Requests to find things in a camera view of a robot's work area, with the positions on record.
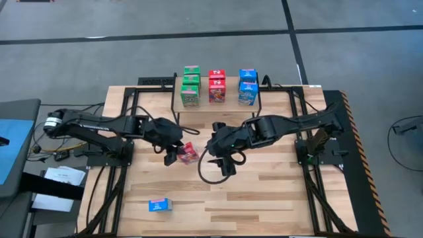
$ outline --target white paper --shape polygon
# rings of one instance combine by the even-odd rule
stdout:
[[[48,168],[44,178],[79,186],[84,176],[85,172],[83,171],[69,167],[60,167],[58,169]],[[32,208],[70,212],[72,204],[73,200],[71,199],[37,194],[32,204]]]

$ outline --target orange warning stripe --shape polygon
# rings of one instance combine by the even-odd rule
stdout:
[[[344,91],[341,91],[341,95],[342,95],[342,98],[344,99],[344,106],[345,106],[348,118],[350,119],[350,125],[351,125],[351,128],[352,128],[352,132],[354,134],[354,138],[356,139],[358,152],[360,153],[360,157],[362,159],[364,172],[367,175],[367,180],[369,181],[369,186],[370,186],[370,189],[372,191],[373,198],[375,199],[377,211],[379,212],[379,215],[381,217],[381,223],[383,224],[383,226],[385,226],[383,228],[383,230],[385,231],[385,233],[388,236],[393,236],[392,233],[391,233],[391,230],[389,229],[389,225],[388,225],[388,222],[386,220],[385,214],[383,213],[383,209],[382,209],[382,205],[381,205],[380,200],[379,200],[379,196],[377,195],[376,185],[375,185],[375,182],[373,181],[373,177],[370,173],[369,163],[367,162],[367,159],[364,155],[363,143],[360,139],[360,136],[358,135],[357,126],[354,123],[354,117],[352,116],[352,111],[351,111],[350,105],[348,104],[348,98],[347,98],[346,93]]]

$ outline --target blue cereal box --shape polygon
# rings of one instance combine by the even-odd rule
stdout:
[[[239,70],[239,82],[238,88],[241,86],[241,82],[257,83],[257,72],[255,69],[240,69]]]
[[[169,212],[172,211],[172,200],[161,198],[148,201],[149,212]]]
[[[258,85],[256,83],[241,82],[239,87],[239,98],[238,103],[241,105],[254,105],[258,91]]]

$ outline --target shelf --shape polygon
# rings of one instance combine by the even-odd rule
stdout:
[[[258,112],[260,110],[260,93],[257,93],[254,105],[238,104],[238,77],[226,77],[225,102],[209,102],[209,78],[201,77],[200,106],[184,107],[180,97],[182,77],[176,77],[173,94],[173,111],[183,112]]]

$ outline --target concrete floor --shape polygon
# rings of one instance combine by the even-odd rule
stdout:
[[[294,27],[301,29],[423,24],[421,1],[288,3]],[[0,40],[246,29],[287,29],[281,2],[9,0],[0,12]],[[309,83],[342,89],[349,96],[391,231],[420,237],[423,174],[391,159],[386,136],[395,120],[423,112],[423,31],[297,37]],[[193,63],[203,69],[225,68],[228,75],[253,67],[275,83],[300,83],[288,35],[11,45],[0,46],[0,101],[36,97],[43,103],[96,103],[104,100],[109,85],[135,85],[138,77],[180,73]],[[42,107],[38,120],[55,109]],[[422,141],[421,132],[393,136],[393,153],[408,166],[423,169]],[[44,140],[42,145],[55,143]],[[76,167],[85,160],[58,164]],[[25,170],[38,173],[58,164],[27,163]],[[69,235],[74,225],[46,225],[37,237]]]

